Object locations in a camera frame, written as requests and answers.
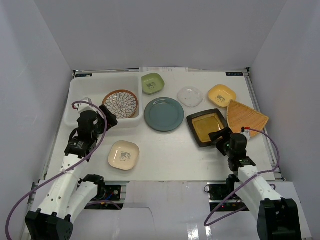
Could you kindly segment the flower pattern round bowl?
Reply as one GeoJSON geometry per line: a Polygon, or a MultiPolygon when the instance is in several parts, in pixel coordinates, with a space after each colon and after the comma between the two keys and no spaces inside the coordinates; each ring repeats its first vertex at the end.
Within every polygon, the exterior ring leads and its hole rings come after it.
{"type": "Polygon", "coordinates": [[[113,114],[117,119],[132,118],[139,106],[136,95],[125,89],[119,89],[110,92],[102,101],[102,104],[113,114]]]}

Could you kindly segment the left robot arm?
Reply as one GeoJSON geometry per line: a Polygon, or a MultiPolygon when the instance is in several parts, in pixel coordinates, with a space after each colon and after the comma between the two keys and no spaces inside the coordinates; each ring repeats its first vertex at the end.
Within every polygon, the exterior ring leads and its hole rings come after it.
{"type": "Polygon", "coordinates": [[[52,186],[43,202],[25,217],[33,240],[69,240],[82,210],[90,201],[102,201],[106,195],[103,176],[81,175],[106,132],[118,124],[117,117],[105,105],[85,106],[79,101],[72,107],[79,114],[78,126],[69,135],[61,169],[48,180],[52,186]]]}

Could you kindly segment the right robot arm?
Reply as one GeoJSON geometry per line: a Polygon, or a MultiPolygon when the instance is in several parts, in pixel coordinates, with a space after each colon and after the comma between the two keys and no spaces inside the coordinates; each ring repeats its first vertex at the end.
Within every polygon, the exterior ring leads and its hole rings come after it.
{"type": "Polygon", "coordinates": [[[234,182],[225,188],[226,197],[208,215],[204,226],[209,227],[219,219],[210,221],[212,215],[228,199],[240,198],[256,220],[257,234],[261,240],[302,239],[299,210],[291,198],[284,198],[263,178],[265,171],[258,171],[247,155],[247,135],[253,128],[242,127],[234,133],[229,127],[209,134],[216,149],[228,158],[234,182]]]}

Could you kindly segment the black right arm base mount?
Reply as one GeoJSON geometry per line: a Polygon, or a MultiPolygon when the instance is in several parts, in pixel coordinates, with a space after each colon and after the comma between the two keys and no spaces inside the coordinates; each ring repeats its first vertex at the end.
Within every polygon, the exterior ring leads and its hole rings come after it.
{"type": "MultiPolygon", "coordinates": [[[[210,211],[213,211],[220,202],[224,200],[234,189],[236,179],[234,174],[231,174],[226,179],[225,183],[208,183],[204,187],[204,192],[208,194],[210,211]]],[[[249,211],[243,201],[237,196],[233,195],[228,199],[217,211],[218,212],[235,212],[235,211],[249,211]]]]}

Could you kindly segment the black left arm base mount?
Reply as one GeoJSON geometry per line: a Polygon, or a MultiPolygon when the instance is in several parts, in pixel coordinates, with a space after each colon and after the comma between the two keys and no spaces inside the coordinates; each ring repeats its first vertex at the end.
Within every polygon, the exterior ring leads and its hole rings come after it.
{"type": "Polygon", "coordinates": [[[103,195],[93,198],[85,207],[86,210],[121,210],[121,185],[105,185],[103,195]]]}

